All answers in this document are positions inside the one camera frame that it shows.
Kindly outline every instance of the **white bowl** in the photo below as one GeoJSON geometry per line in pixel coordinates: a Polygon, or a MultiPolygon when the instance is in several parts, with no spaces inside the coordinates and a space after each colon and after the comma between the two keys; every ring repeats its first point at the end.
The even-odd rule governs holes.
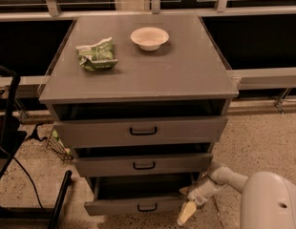
{"type": "Polygon", "coordinates": [[[132,32],[131,40],[145,51],[157,50],[169,39],[166,31],[156,27],[144,27],[132,32]]]}

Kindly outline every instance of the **gray cabinet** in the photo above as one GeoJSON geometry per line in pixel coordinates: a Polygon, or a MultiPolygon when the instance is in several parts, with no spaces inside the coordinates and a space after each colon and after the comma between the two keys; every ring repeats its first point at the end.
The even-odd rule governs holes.
{"type": "Polygon", "coordinates": [[[95,194],[89,215],[178,210],[212,160],[238,91],[197,15],[78,18],[40,101],[74,165],[95,194]],[[130,40],[159,27],[170,39],[155,52],[130,40]],[[112,36],[117,65],[86,72],[75,46],[112,36]]]}

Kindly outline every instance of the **wire basket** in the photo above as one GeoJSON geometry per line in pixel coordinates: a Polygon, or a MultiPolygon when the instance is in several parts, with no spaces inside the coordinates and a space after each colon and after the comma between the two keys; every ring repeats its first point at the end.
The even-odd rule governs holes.
{"type": "Polygon", "coordinates": [[[55,129],[52,130],[47,146],[64,162],[71,162],[74,159],[70,149],[64,147],[55,129]]]}

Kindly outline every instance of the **gray countertop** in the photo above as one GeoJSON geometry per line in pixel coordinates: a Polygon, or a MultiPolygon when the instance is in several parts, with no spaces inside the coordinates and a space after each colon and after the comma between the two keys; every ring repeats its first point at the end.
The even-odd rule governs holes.
{"type": "Polygon", "coordinates": [[[166,99],[232,98],[238,91],[197,15],[104,15],[79,17],[40,96],[46,104],[166,99]],[[169,40],[145,52],[132,31],[158,27],[169,40]],[[75,47],[112,36],[114,68],[88,72],[75,47]]]}

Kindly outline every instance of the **speckled floor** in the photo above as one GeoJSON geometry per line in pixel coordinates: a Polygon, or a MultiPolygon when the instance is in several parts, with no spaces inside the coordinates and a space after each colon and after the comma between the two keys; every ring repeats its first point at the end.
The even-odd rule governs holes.
{"type": "MultiPolygon", "coordinates": [[[[272,101],[233,102],[222,138],[215,145],[214,159],[247,176],[270,171],[296,184],[296,103],[285,103],[284,108],[286,114],[279,114],[272,101]]],[[[40,136],[50,136],[53,125],[49,120],[46,122],[38,128],[40,136]]],[[[32,124],[28,120],[22,128],[31,134],[32,124]]],[[[26,141],[17,158],[31,174],[45,207],[54,205],[65,171],[73,171],[73,184],[68,189],[58,228],[180,228],[176,223],[178,211],[89,217],[83,203],[92,200],[93,194],[86,180],[79,177],[73,164],[63,162],[48,147],[47,140],[26,141]]],[[[228,188],[210,199],[183,228],[239,228],[240,202],[241,196],[228,188]]],[[[15,162],[0,181],[0,204],[38,206],[30,182],[15,162]]],[[[0,219],[0,228],[39,229],[47,228],[47,223],[0,219]]]]}

